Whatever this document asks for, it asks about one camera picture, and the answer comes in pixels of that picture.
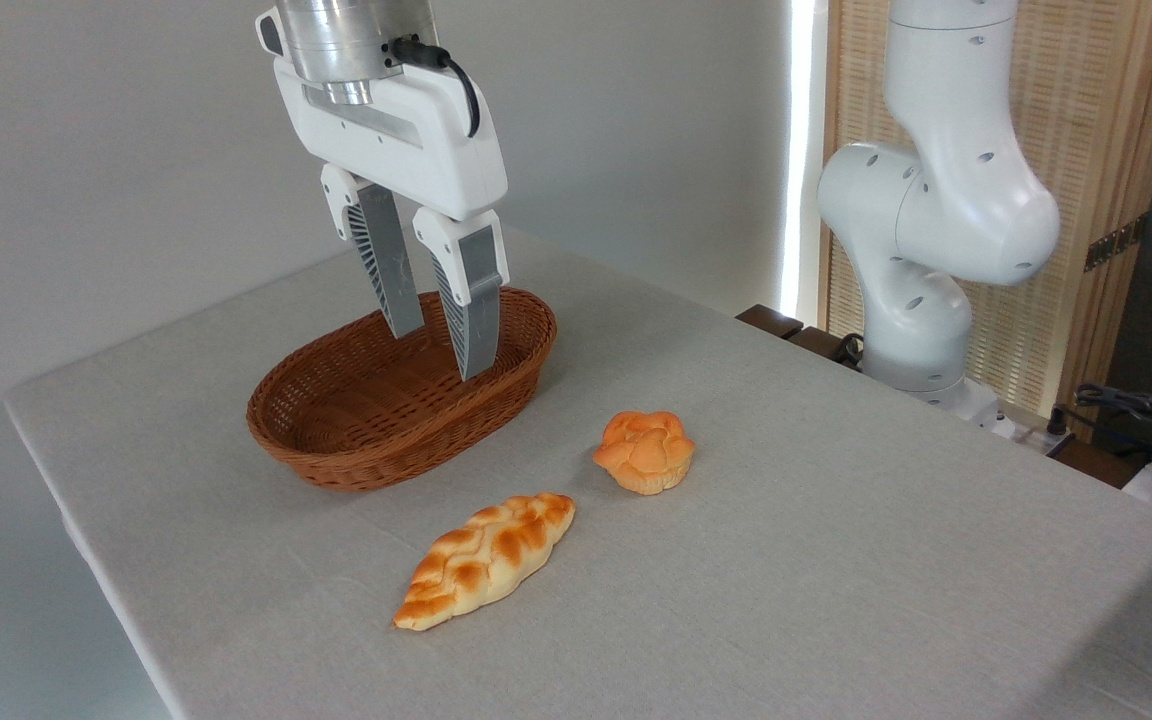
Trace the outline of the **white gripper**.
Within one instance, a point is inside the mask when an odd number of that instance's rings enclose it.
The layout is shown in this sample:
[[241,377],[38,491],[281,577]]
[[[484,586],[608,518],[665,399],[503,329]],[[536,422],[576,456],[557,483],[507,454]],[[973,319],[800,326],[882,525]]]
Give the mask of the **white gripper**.
[[509,282],[488,209],[508,181],[482,92],[467,92],[450,68],[394,54],[397,44],[438,45],[433,10],[271,8],[256,32],[294,132],[328,162],[321,185],[335,232],[361,255],[393,336],[424,325],[396,192],[426,206],[414,229],[433,260],[460,376],[484,373],[497,361],[500,288]]

